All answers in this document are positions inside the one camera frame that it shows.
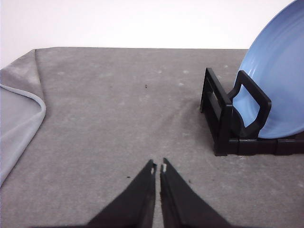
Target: gray cloth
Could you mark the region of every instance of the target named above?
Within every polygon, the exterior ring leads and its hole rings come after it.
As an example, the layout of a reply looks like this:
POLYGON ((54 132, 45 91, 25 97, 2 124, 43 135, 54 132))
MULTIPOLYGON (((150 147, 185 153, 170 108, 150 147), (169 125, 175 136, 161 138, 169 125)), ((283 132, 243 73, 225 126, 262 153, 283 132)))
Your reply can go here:
MULTIPOLYGON (((302 228, 303 155, 215 157, 203 73, 230 90, 245 50, 36 50, 43 124, 1 188, 1 227, 84 224, 167 157, 235 225, 302 228)), ((161 228, 157 175, 155 228, 161 228)))
POLYGON ((0 72, 1 184, 46 113, 35 59, 35 50, 32 50, 0 72))

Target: plate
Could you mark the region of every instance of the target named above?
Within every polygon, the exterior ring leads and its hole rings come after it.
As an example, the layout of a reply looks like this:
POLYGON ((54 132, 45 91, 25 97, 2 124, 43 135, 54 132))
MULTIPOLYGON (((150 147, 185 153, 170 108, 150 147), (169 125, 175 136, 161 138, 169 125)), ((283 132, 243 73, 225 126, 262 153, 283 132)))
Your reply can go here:
MULTIPOLYGON (((272 102, 259 138, 281 138, 304 131, 304 0, 292 2, 266 25, 239 69, 272 102)), ((233 105, 245 126, 255 120, 259 105, 243 86, 233 105)))

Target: gray tablecloth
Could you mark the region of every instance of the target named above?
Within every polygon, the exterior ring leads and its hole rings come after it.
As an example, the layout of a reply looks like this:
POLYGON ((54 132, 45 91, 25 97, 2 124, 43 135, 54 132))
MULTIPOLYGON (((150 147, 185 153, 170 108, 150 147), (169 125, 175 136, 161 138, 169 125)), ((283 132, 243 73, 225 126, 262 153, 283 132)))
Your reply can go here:
POLYGON ((36 50, 47 112, 2 185, 1 227, 84 224, 163 157, 232 224, 304 227, 303 155, 213 155, 199 112, 203 72, 212 67, 228 91, 245 52, 36 50))

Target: black dish rack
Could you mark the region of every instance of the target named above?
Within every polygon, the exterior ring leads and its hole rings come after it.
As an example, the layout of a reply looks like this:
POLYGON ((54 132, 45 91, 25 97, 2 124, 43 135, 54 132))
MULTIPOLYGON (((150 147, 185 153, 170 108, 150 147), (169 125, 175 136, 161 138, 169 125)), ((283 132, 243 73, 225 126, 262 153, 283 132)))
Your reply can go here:
POLYGON ((271 100, 245 71, 238 72, 235 85, 227 94, 212 68, 206 68, 200 112, 207 119, 216 156, 304 153, 304 132, 278 139, 258 137, 270 109, 271 100), (242 85, 260 106, 257 118, 247 127, 232 105, 232 99, 239 93, 242 85))

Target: black plastic holder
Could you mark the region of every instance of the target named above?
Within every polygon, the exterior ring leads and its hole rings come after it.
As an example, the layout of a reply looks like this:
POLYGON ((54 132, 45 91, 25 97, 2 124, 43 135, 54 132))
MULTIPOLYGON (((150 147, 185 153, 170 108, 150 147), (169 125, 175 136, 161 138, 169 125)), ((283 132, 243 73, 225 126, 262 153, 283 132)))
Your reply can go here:
POLYGON ((235 85, 227 94, 212 68, 206 68, 200 112, 207 119, 216 156, 304 153, 304 132, 278 139, 258 138, 270 109, 271 100, 245 71, 238 72, 235 85), (232 105, 232 99, 239 93, 242 85, 260 106, 257 118, 247 127, 232 105))

